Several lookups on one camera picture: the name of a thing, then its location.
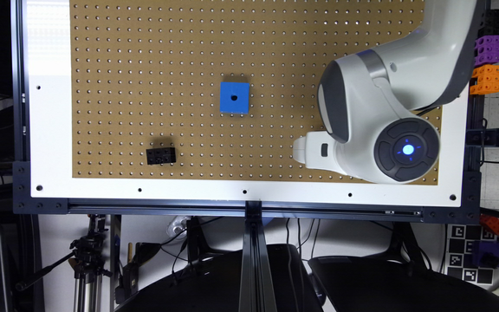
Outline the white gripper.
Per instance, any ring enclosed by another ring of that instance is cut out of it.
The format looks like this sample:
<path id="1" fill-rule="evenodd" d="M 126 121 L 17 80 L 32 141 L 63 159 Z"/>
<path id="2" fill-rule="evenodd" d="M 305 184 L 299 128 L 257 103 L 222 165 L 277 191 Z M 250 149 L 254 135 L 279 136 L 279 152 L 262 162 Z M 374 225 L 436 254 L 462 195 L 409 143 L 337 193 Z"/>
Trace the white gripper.
<path id="1" fill-rule="evenodd" d="M 308 169 L 340 170 L 336 160 L 338 141 L 326 131 L 309 132 L 293 145 L 293 159 Z"/>

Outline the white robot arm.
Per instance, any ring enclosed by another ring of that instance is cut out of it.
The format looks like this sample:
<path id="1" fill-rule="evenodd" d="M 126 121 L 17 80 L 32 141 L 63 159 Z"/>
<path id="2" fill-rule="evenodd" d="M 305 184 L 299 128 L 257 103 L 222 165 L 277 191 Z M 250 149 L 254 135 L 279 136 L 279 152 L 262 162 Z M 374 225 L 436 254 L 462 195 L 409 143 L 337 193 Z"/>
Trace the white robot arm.
<path id="1" fill-rule="evenodd" d="M 294 159 L 380 184 L 424 176 L 440 139 L 415 113 L 465 89 L 483 11 L 477 0 L 427 1 L 423 22 L 408 36 L 330 62 L 317 90 L 325 128 L 297 139 Z"/>

